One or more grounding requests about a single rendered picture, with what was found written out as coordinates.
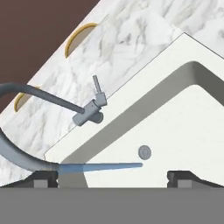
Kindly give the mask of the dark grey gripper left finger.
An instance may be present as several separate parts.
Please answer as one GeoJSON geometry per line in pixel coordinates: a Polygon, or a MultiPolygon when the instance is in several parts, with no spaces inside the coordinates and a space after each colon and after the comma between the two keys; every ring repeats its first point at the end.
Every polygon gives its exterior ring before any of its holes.
{"type": "Polygon", "coordinates": [[[59,174],[56,171],[35,171],[29,177],[2,185],[2,188],[57,188],[59,174]]]}

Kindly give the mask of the grey curved tap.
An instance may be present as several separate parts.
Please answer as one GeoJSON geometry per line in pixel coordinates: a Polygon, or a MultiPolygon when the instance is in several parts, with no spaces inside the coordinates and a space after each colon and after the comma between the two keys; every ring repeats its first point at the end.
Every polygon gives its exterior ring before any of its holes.
{"type": "MultiPolygon", "coordinates": [[[[94,76],[94,84],[98,91],[95,100],[90,101],[84,108],[75,105],[69,101],[65,101],[53,94],[49,94],[46,91],[40,90],[30,85],[17,84],[17,83],[4,83],[0,84],[0,98],[4,95],[17,92],[27,93],[34,95],[42,100],[59,105],[63,108],[70,109],[76,112],[73,121],[76,125],[81,126],[87,121],[93,123],[100,123],[103,119],[103,113],[101,112],[102,106],[107,105],[107,99],[105,94],[101,91],[97,77],[94,76]]],[[[37,157],[33,157],[30,154],[19,149],[0,129],[0,155],[8,159],[13,164],[26,169],[31,172],[35,171],[56,171],[58,172],[58,163],[48,162],[37,157]]]]}

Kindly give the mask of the white sink basin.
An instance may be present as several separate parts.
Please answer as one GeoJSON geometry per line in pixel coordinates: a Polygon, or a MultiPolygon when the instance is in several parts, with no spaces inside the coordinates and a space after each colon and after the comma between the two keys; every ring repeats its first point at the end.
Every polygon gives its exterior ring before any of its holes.
{"type": "Polygon", "coordinates": [[[64,175],[62,186],[164,187],[169,170],[224,185],[224,59],[182,34],[128,78],[100,75],[104,119],[86,122],[46,154],[58,163],[142,163],[136,169],[64,175]],[[148,145],[151,157],[138,156],[148,145]]]}

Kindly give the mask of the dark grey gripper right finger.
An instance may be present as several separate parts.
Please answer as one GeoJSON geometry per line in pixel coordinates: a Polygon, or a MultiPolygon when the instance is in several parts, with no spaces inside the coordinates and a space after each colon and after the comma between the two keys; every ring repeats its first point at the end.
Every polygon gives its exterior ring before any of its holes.
{"type": "Polygon", "coordinates": [[[224,188],[219,185],[197,177],[191,171],[168,171],[168,188],[224,188]]]}

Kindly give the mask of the grey sink drain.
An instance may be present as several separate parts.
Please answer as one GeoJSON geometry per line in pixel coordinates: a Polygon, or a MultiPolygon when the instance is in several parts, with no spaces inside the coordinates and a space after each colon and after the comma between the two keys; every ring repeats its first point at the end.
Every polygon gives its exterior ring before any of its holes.
{"type": "Polygon", "coordinates": [[[151,148],[148,145],[141,145],[138,149],[138,156],[142,160],[148,160],[151,157],[151,148]]]}

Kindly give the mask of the blue water stream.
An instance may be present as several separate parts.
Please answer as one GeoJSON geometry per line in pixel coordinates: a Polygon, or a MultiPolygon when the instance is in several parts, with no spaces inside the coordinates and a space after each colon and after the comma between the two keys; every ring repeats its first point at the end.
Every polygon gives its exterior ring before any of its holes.
{"type": "Polygon", "coordinates": [[[112,164],[60,164],[59,175],[76,172],[95,172],[142,167],[142,163],[112,163],[112,164]]]}

